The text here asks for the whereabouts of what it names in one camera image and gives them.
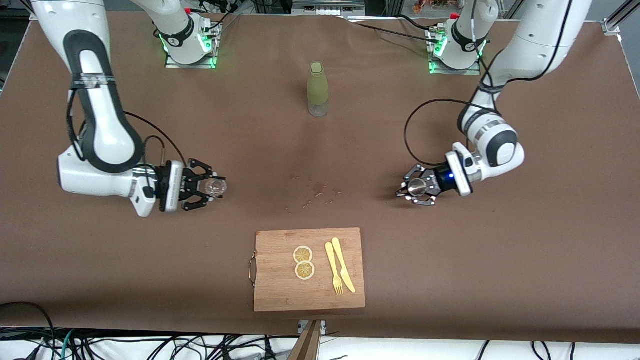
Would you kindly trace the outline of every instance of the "wire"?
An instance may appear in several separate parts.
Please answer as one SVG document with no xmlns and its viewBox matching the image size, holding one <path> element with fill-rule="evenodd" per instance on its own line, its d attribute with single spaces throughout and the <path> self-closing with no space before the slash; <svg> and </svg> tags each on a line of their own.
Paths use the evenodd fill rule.
<svg viewBox="0 0 640 360">
<path fill-rule="evenodd" d="M 542 346 L 545 348 L 545 351 L 547 352 L 547 360 L 551 360 L 551 353 L 549 352 L 549 348 L 547 347 L 547 344 L 544 341 L 541 341 L 541 343 L 542 343 Z M 536 350 L 536 342 L 535 341 L 531 342 L 531 350 L 533 350 L 533 353 L 536 354 L 536 356 L 538 357 L 539 360 L 545 360 L 545 359 L 542 358 L 542 356 L 540 356 L 540 354 Z"/>
<path fill-rule="evenodd" d="M 5 302 L 4 304 L 0 304 L 0 309 L 2 309 L 3 307 L 10 307 L 10 306 L 14 306 L 14 305 L 27 305 L 27 306 L 31 306 L 31 307 L 35 307 L 36 309 L 38 309 L 39 312 L 41 312 L 45 319 L 47 319 L 47 324 L 49 325 L 49 330 L 51 330 L 51 339 L 54 343 L 54 346 L 56 344 L 56 334 L 54 332 L 53 329 L 53 322 L 51 321 L 51 317 L 49 317 L 49 314 L 47 314 L 47 312 L 45 311 L 45 309 L 42 308 L 42 306 L 34 303 L 34 302 L 28 302 L 28 301 L 14 301 L 14 302 Z M 54 360 L 56 356 L 56 352 L 53 351 L 51 352 L 51 360 Z"/>
<path fill-rule="evenodd" d="M 482 65 L 484 72 L 486 73 L 487 77 L 489 78 L 489 82 L 491 84 L 491 87 L 493 87 L 493 77 L 491 76 L 491 72 L 489 72 L 489 67 L 486 66 L 486 63 L 484 62 L 484 58 L 482 57 L 482 54 L 480 54 L 480 48 L 478 48 L 478 45 L 476 43 L 476 27 L 475 27 L 475 20 L 476 20 L 476 5 L 477 5 L 477 0 L 474 0 L 474 5 L 471 9 L 471 36 L 473 38 L 473 45 L 474 45 L 474 50 L 476 51 L 476 54 L 478 56 L 478 62 Z M 497 106 L 495 104 L 495 94 L 489 94 L 491 95 L 491 102 L 493 103 L 493 108 L 497 110 Z"/>
<path fill-rule="evenodd" d="M 75 329 L 71 329 L 69 330 L 69 332 L 67 333 L 67 336 L 65 336 L 65 341 L 63 341 L 62 343 L 62 350 L 60 350 L 60 357 L 62 357 L 63 359 L 65 358 L 65 353 L 67 352 L 67 346 L 69 344 L 69 338 L 71 337 L 71 334 L 73 334 Z"/>
<path fill-rule="evenodd" d="M 512 19 L 513 19 L 513 16 L 515 16 L 515 15 L 520 11 L 520 7 L 521 7 L 521 6 L 522 6 L 522 4 L 524 4 L 524 3 L 525 3 L 524 1 L 520 1 L 520 3 L 518 4 L 518 7 L 516 8 L 516 10 L 514 10 L 514 11 L 513 11 L 513 14 L 511 14 Z"/>
<path fill-rule="evenodd" d="M 429 25 L 429 26 L 422 26 L 422 25 L 418 24 L 417 22 L 413 21 L 412 18 L 410 18 L 409 16 L 406 16 L 404 14 L 396 15 L 395 17 L 397 17 L 398 19 L 407 20 L 408 22 L 411 23 L 411 25 L 415 26 L 416 28 L 419 28 L 419 29 L 422 29 L 422 30 L 427 30 L 427 31 L 429 30 L 430 27 L 438 25 L 438 23 L 435 23 L 435 24 Z"/>
<path fill-rule="evenodd" d="M 211 26 L 210 28 L 205 28 L 205 29 L 204 29 L 204 31 L 206 32 L 206 31 L 210 31 L 210 30 L 212 30 L 212 29 L 214 29 L 214 28 L 217 28 L 220 24 L 222 24 L 222 22 L 227 18 L 227 16 L 229 16 L 229 15 L 233 14 L 233 12 L 234 12 L 234 11 L 235 11 L 235 10 L 230 10 L 230 11 L 228 11 L 228 12 L 227 12 L 223 17 L 222 17 L 222 19 L 220 19 L 220 21 L 216 22 L 216 23 L 215 23 L 215 25 L 214 25 L 214 26 Z"/>
<path fill-rule="evenodd" d="M 173 344 L 175 345 L 175 349 L 173 350 L 173 353 L 171 354 L 171 359 L 175 359 L 175 357 L 180 353 L 180 351 L 182 351 L 182 349 L 183 349 L 183 348 L 189 348 L 189 344 L 190 344 L 190 343 L 192 343 L 192 342 L 194 342 L 194 341 L 196 341 L 198 338 L 202 338 L 202 336 L 196 336 L 195 338 L 193 338 L 193 339 L 191 339 L 191 340 L 187 341 L 187 342 L 186 342 L 186 343 L 184 343 L 184 344 L 181 344 L 180 346 L 177 346 L 177 345 L 175 344 L 175 342 L 176 342 L 177 340 L 182 340 L 182 339 L 176 339 L 176 340 L 174 340 L 174 341 L 173 341 Z"/>
<path fill-rule="evenodd" d="M 406 131 L 409 128 L 409 123 L 411 122 L 411 119 L 413 118 L 415 113 L 417 113 L 423 107 L 425 107 L 425 106 L 427 106 L 429 104 L 433 104 L 434 102 L 455 102 L 456 104 L 463 104 L 463 105 L 467 105 L 467 106 L 473 106 L 475 108 L 479 108 L 479 109 L 484 110 L 484 111 L 489 111 L 490 113 L 494 113 L 494 114 L 496 114 L 498 116 L 502 116 L 497 110 L 485 108 L 484 106 L 476 105 L 476 104 L 473 104 L 473 103 L 468 102 L 468 101 L 462 101 L 462 100 L 456 100 L 456 99 L 433 99 L 433 100 L 429 100 L 427 102 L 422 103 L 420 106 L 418 106 L 411 113 L 411 115 L 409 115 L 409 118 L 406 119 L 406 123 L 404 124 L 404 145 L 406 146 L 407 151 L 409 152 L 411 157 L 414 158 L 415 161 L 418 161 L 420 164 L 427 165 L 427 166 L 430 166 L 430 167 L 439 167 L 440 165 L 444 165 L 447 162 L 445 161 L 443 163 L 429 163 L 427 161 L 422 161 L 422 160 L 418 159 L 418 157 L 413 153 L 413 151 L 411 151 L 411 148 L 409 147 L 409 141 L 407 140 Z"/>
<path fill-rule="evenodd" d="M 489 341 L 487 340 L 484 342 L 484 344 L 482 345 L 482 348 L 480 349 L 480 354 L 478 354 L 478 358 L 476 360 L 482 360 L 482 357 L 484 356 L 484 351 L 486 350 L 486 347 L 489 345 Z"/>
<path fill-rule="evenodd" d="M 255 0 L 251 0 L 251 2 L 253 4 L 256 4 L 257 6 L 264 6 L 265 8 L 270 8 L 273 5 L 276 5 L 278 3 L 278 1 L 273 1 L 271 4 L 259 4 L 259 3 L 256 3 Z"/>
<path fill-rule="evenodd" d="M 158 141 L 160 142 L 160 144 L 162 145 L 162 149 L 163 149 L 163 150 L 165 150 L 165 149 L 166 149 L 166 147 L 164 146 L 164 141 L 163 141 L 159 136 L 156 136 L 156 135 L 149 135 L 149 136 L 147 136 L 147 138 L 146 138 L 146 139 L 145 139 L 145 141 L 144 141 L 145 146 L 147 146 L 147 142 L 148 142 L 149 140 L 151 140 L 151 139 L 156 139 L 156 140 L 158 140 Z"/>
<path fill-rule="evenodd" d="M 27 11 L 30 12 L 33 16 L 35 16 L 35 12 L 33 11 L 33 7 L 30 4 L 27 4 L 24 0 L 20 0 L 20 2 L 27 8 Z"/>
<path fill-rule="evenodd" d="M 268 337 L 269 340 L 273 340 L 273 339 L 292 339 L 292 338 L 299 338 L 299 336 L 284 336 L 283 335 L 283 336 L 269 336 Z M 264 341 L 264 338 L 258 338 L 258 339 L 250 340 L 250 341 L 247 341 L 245 343 L 242 343 L 242 344 L 239 344 L 239 345 L 235 345 L 235 346 L 230 346 L 230 344 L 229 344 L 229 345 L 226 346 L 227 347 L 226 351 L 222 350 L 222 353 L 219 356 L 213 357 L 211 360 L 223 359 L 225 357 L 225 355 L 228 355 L 231 351 L 239 349 L 239 348 L 246 348 L 247 345 L 249 345 L 251 343 L 258 342 L 258 341 Z"/>
<path fill-rule="evenodd" d="M 367 28 L 367 29 L 373 29 L 373 30 L 378 30 L 378 31 L 383 31 L 385 33 L 390 33 L 390 34 L 394 34 L 394 35 L 398 35 L 399 37 L 406 37 L 406 38 L 414 38 L 417 40 L 422 40 L 422 41 L 426 41 L 426 42 L 431 42 L 431 43 L 437 43 L 438 41 L 436 39 L 432 39 L 432 38 L 425 38 L 425 37 L 417 37 L 415 35 L 409 35 L 409 34 L 405 34 L 405 33 L 399 33 L 397 31 L 391 31 L 391 30 L 387 30 L 387 29 L 382 29 L 382 28 L 376 28 L 375 26 L 370 26 L 370 25 L 365 25 L 365 24 L 361 24 L 359 22 L 354 22 L 354 24 L 358 25 L 358 26 L 362 26 L 363 28 Z"/>
<path fill-rule="evenodd" d="M 569 3 L 566 6 L 566 11 L 564 13 L 564 19 L 562 21 L 562 26 L 560 27 L 560 34 L 558 35 L 558 41 L 556 42 L 556 48 L 554 49 L 554 53 L 551 56 L 551 60 L 549 60 L 549 64 L 547 64 L 547 68 L 545 68 L 545 70 L 540 73 L 540 75 L 537 75 L 531 79 L 523 79 L 523 78 L 518 78 L 518 79 L 511 79 L 509 81 L 507 81 L 507 84 L 512 82 L 512 81 L 536 81 L 539 78 L 542 78 L 548 71 L 549 69 L 551 69 L 551 65 L 554 63 L 554 60 L 556 59 L 556 56 L 558 54 L 558 50 L 560 49 L 560 44 L 562 43 L 562 37 L 564 34 L 564 28 L 566 27 L 566 23 L 569 19 L 569 13 L 571 12 L 571 6 L 573 4 L 573 0 L 569 0 Z"/>
<path fill-rule="evenodd" d="M 177 336 L 172 336 L 171 338 L 165 340 L 162 344 L 158 345 L 158 347 L 156 347 L 156 349 L 149 355 L 147 360 L 154 360 L 158 356 L 158 354 L 160 354 L 160 351 L 162 351 L 162 349 L 167 346 L 167 344 L 177 338 Z"/>
<path fill-rule="evenodd" d="M 187 347 L 184 347 L 184 348 L 186 348 L 187 350 L 194 351 L 196 354 L 198 354 L 198 355 L 200 356 L 200 360 L 203 360 L 203 358 L 202 358 L 202 354 L 201 354 L 198 350 L 196 350 L 196 349 L 194 349 L 194 348 L 190 348 L 190 347 L 188 347 L 188 346 L 187 346 Z"/>
<path fill-rule="evenodd" d="M 76 131 L 74 130 L 74 116 L 72 113 L 77 89 L 70 89 L 70 91 L 71 91 L 71 94 L 69 95 L 69 101 L 67 103 L 67 134 L 69 136 L 69 141 L 71 142 L 71 146 L 74 148 L 74 151 L 76 152 L 76 156 L 81 161 L 84 161 L 85 158 L 82 155 L 80 155 L 80 150 L 77 148 L 78 137 L 76 135 Z"/>
<path fill-rule="evenodd" d="M 178 153 L 178 155 L 180 156 L 180 159 L 182 160 L 182 163 L 184 164 L 184 166 L 185 167 L 187 166 L 187 161 L 184 159 L 184 156 L 182 155 L 182 152 L 180 151 L 180 149 L 178 149 L 178 145 L 176 145 L 175 142 L 173 142 L 173 140 L 171 140 L 171 138 L 166 133 L 164 133 L 164 131 L 162 131 L 159 127 L 154 125 L 151 121 L 149 121 L 149 120 L 147 120 L 147 119 L 145 119 L 143 117 L 137 116 L 136 114 L 130 113 L 128 111 L 125 111 L 124 113 L 126 115 L 128 115 L 128 116 L 133 116 L 134 118 L 146 123 L 150 127 L 153 127 L 158 133 L 161 133 L 162 136 L 164 136 L 171 143 L 171 145 L 173 146 L 175 151 Z"/>
</svg>

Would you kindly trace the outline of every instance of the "brown tablecloth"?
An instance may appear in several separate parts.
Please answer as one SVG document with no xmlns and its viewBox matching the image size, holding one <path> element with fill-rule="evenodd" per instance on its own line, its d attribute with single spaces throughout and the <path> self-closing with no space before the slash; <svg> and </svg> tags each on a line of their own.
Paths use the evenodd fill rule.
<svg viewBox="0 0 640 360">
<path fill-rule="evenodd" d="M 360 227 L 366 308 L 314 314 L 341 336 L 640 339 L 640 102 L 599 24 L 585 25 L 556 72 L 500 97 L 525 163 L 424 208 L 394 197 L 414 164 L 404 122 L 429 99 L 467 100 L 479 78 L 430 75 L 420 41 L 333 17 L 243 16 L 225 31 L 217 69 L 165 69 L 144 13 L 108 15 L 124 108 L 227 176 L 229 191 L 149 218 L 127 199 L 62 191 L 70 76 L 33 23 L 0 97 L 1 302 L 37 302 L 60 327 L 295 333 L 311 314 L 252 311 L 255 232 Z M 370 24 L 421 35 L 406 22 Z M 494 26 L 489 57 L 515 26 Z M 307 112 L 313 61 L 330 82 L 322 119 Z M 440 161 L 463 141 L 460 110 L 416 116 L 420 156 Z M 17 309 L 0 316 L 43 325 Z"/>
</svg>

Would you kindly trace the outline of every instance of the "yellow knife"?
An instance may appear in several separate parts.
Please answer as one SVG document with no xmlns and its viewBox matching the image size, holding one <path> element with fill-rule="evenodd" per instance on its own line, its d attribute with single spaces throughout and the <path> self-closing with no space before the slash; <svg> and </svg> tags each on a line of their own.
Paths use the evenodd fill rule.
<svg viewBox="0 0 640 360">
<path fill-rule="evenodd" d="M 353 287 L 353 282 L 351 282 L 351 277 L 349 276 L 349 272 L 347 271 L 347 265 L 344 264 L 344 257 L 342 256 L 342 248 L 340 247 L 340 240 L 338 238 L 331 239 L 331 244 L 333 245 L 333 249 L 335 253 L 338 255 L 338 260 L 340 260 L 340 266 L 342 269 L 340 270 L 340 276 L 342 280 L 344 280 L 344 284 L 349 288 L 352 293 L 356 292 L 356 288 Z"/>
</svg>

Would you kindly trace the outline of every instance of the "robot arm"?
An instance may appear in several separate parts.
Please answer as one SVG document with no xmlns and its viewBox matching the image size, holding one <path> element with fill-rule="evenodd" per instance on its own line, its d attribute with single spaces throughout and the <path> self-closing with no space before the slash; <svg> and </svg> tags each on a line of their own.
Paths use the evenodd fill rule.
<svg viewBox="0 0 640 360">
<path fill-rule="evenodd" d="M 58 179 L 67 192 L 130 198 L 139 216 L 152 211 L 201 208 L 226 190 L 224 178 L 197 160 L 168 161 L 158 167 L 139 164 L 145 151 L 140 136 L 125 118 L 115 78 L 106 12 L 102 0 L 33 0 L 40 25 L 72 75 L 68 131 L 71 146 L 58 156 Z M 176 61 L 202 58 L 209 19 L 188 15 L 179 0 L 137 0 L 154 19 L 165 47 Z M 70 125 L 75 96 L 80 98 L 85 125 L 76 138 Z M 197 174 L 194 169 L 201 168 Z M 192 195 L 198 202 L 186 202 Z"/>
<path fill-rule="evenodd" d="M 467 196 L 472 193 L 471 183 L 519 167 L 524 161 L 524 148 L 518 141 L 518 133 L 495 109 L 495 100 L 509 81 L 538 79 L 558 68 L 577 38 L 590 6 L 591 0 L 528 1 L 513 39 L 484 74 L 472 105 L 466 106 L 458 117 L 458 129 L 476 151 L 471 153 L 463 144 L 455 143 L 443 165 L 426 169 L 418 164 L 409 171 L 396 195 L 433 206 L 444 191 L 455 189 L 461 196 Z"/>
</svg>

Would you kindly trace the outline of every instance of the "water spill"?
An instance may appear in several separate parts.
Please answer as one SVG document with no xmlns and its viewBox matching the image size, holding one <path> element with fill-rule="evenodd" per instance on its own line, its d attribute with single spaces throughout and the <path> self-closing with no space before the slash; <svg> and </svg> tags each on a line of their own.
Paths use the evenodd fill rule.
<svg viewBox="0 0 640 360">
<path fill-rule="evenodd" d="M 320 195 L 322 195 L 324 193 L 324 189 L 326 188 L 326 185 L 323 183 L 316 183 L 314 185 L 314 197 L 318 197 Z"/>
</svg>

